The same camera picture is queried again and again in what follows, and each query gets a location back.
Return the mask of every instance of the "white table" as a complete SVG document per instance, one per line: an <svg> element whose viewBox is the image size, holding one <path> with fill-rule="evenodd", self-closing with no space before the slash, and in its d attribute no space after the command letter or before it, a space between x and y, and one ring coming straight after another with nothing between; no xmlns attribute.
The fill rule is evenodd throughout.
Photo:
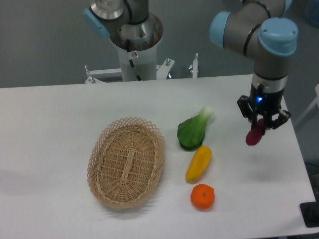
<svg viewBox="0 0 319 239"><path fill-rule="evenodd" d="M234 239L316 233L299 204L314 201L291 121L245 143L250 124L237 106L251 75L149 82L0 89L1 239ZM215 109L204 144L213 160L199 183L215 189L197 211L184 180L193 156L177 141L179 123ZM94 144L111 122L137 116L166 141L161 181L144 207L119 212L91 194Z"/></svg>

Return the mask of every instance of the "red fruit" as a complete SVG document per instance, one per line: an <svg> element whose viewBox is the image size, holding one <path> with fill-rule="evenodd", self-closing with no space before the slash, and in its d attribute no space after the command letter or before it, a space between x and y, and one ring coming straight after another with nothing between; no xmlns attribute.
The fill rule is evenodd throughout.
<svg viewBox="0 0 319 239"><path fill-rule="evenodd" d="M257 121L257 125L248 132L246 136L246 143L249 146L256 145L259 143L263 136L263 129L264 129L264 119L259 119Z"/></svg>

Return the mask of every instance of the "woven basket rim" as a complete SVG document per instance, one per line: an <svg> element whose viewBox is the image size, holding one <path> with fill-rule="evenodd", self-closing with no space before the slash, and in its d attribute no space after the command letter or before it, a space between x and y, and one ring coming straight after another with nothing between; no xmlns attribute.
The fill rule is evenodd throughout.
<svg viewBox="0 0 319 239"><path fill-rule="evenodd" d="M109 198L101 188L100 184L103 184L103 182L101 182L101 179L103 178L103 176L101 176L102 165L105 163L106 153L110 149L112 143L118 139L118 137L125 135L126 133L137 133L136 128L141 130L139 132L140 134L147 135L154 145L154 159L152 160L154 161L153 169L149 174L145 189L136 198L125 202L115 201L114 199ZM87 173L91 192L106 206L114 208L130 208L138 206L145 202L154 193L163 170L164 158L164 138L159 132L159 129L152 124L152 122L142 118L132 117L117 120L102 131L94 149L92 150Z"/></svg>

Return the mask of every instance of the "wicker basket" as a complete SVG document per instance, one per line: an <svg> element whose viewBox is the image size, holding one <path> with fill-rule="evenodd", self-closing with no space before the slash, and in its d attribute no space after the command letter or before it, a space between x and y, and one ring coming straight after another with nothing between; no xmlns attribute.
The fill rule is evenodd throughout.
<svg viewBox="0 0 319 239"><path fill-rule="evenodd" d="M150 121L120 119L100 135L88 167L91 192L104 205L131 208L154 192L164 167L165 143Z"/></svg>

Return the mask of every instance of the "cable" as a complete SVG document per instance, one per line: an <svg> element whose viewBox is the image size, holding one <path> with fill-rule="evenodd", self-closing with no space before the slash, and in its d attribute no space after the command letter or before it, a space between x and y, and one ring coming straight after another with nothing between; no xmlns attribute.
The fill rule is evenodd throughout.
<svg viewBox="0 0 319 239"><path fill-rule="evenodd" d="M316 166L316 167L319 168L319 165L316 165L316 164L314 164L314 163L305 163L305 164L312 165L312 166Z"/></svg>
<svg viewBox="0 0 319 239"><path fill-rule="evenodd" d="M126 51L130 52L130 40L126 39ZM135 75L138 81L141 81L141 77L139 75L139 73L137 72L135 65L133 63L133 60L129 60L131 67L133 68L133 70L135 71Z"/></svg>

